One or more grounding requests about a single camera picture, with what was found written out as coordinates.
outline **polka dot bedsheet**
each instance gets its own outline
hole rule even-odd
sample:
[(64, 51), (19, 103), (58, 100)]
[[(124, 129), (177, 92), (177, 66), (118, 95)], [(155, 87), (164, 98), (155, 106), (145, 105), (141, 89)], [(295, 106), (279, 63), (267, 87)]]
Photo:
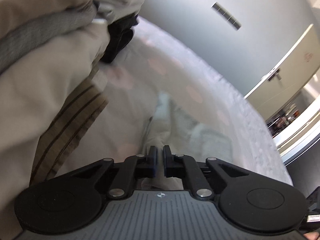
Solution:
[[(122, 162), (138, 154), (158, 96), (165, 92), (195, 120), (230, 139), (233, 164), (292, 184), (263, 119), (243, 96), (180, 41), (139, 21), (114, 62), (99, 63), (97, 84), (103, 84), (109, 103), (57, 175), (102, 158)], [(211, 156), (193, 157), (204, 162)]]

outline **hand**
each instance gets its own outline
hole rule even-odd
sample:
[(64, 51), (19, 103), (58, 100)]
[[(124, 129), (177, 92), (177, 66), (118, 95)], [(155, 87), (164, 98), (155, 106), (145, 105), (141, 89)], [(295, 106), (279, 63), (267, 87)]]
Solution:
[(307, 234), (304, 234), (304, 236), (305, 236), (308, 240), (318, 240), (318, 239), (320, 239), (318, 232), (307, 233)]

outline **striped cloth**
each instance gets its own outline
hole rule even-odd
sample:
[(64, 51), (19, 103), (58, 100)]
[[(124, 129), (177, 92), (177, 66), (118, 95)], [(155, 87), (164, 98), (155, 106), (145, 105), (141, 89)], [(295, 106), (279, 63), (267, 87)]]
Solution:
[(107, 100), (93, 85), (90, 76), (73, 90), (39, 139), (30, 185), (57, 174), (106, 105)]

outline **white label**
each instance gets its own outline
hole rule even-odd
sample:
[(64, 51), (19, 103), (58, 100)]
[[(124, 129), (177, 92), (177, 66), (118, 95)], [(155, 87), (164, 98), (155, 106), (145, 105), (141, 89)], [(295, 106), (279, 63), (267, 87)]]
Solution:
[(319, 222), (320, 221), (320, 215), (311, 215), (308, 216), (307, 222)]

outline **dark stripe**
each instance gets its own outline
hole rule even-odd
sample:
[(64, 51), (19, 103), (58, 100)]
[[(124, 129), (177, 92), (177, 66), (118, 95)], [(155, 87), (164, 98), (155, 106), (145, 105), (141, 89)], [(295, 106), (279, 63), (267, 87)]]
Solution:
[(71, 122), (85, 109), (92, 101), (94, 101), (98, 96), (100, 96), (101, 93), (98, 93), (95, 95), (93, 98), (91, 98), (90, 101), (88, 101), (84, 106), (82, 106), (74, 115), (73, 117), (67, 122), (67, 124), (62, 128), (62, 130), (59, 132), (59, 134), (51, 141), (51, 143), (48, 145), (48, 147), (45, 149), (43, 155), (41, 156), (39, 162), (37, 163), (37, 166), (35, 167), (35, 170), (31, 174), (30, 181), (32, 181), (41, 165), (43, 162), (45, 156), (47, 155), (48, 151), (50, 150), (51, 146), (58, 140), (58, 138), (62, 135), (62, 133), (66, 130), (66, 128), (71, 124)]
[(90, 87), (86, 88), (85, 90), (83, 90), (80, 94), (78, 94), (65, 108), (63, 108), (57, 115), (56, 117), (53, 119), (53, 121), (51, 122), (49, 128), (47, 130), (49, 130), (54, 124), (55, 122), (65, 113), (65, 111), (79, 98), (81, 97), (84, 93), (86, 93), (87, 91), (89, 91), (92, 87), (94, 87), (94, 85), (91, 85)]
[(90, 116), (81, 124), (81, 126), (76, 130), (76, 132), (72, 135), (72, 137), (68, 140), (68, 142), (65, 144), (65, 146), (61, 149), (61, 151), (59, 152), (58, 156), (56, 157), (56, 159), (54, 160), (54, 163), (51, 167), (51, 169), (49, 170), (49, 172), (47, 173), (47, 175), (45, 176), (45, 180), (47, 179), (47, 177), (49, 176), (50, 172), (54, 172), (55, 174), (57, 173), (57, 171), (54, 171), (53, 168), (56, 165), (56, 163), (59, 161), (59, 158), (61, 157), (62, 153), (65, 151), (65, 149), (68, 147), (68, 145), (70, 144), (70, 142), (74, 139), (74, 137), (78, 134), (78, 132), (86, 125), (86, 123), (89, 121), (90, 118), (92, 118), (92, 116), (94, 115), (94, 113), (96, 111), (99, 110), (99, 108), (105, 103), (105, 101), (97, 108), (95, 109), (92, 114), (90, 114)]

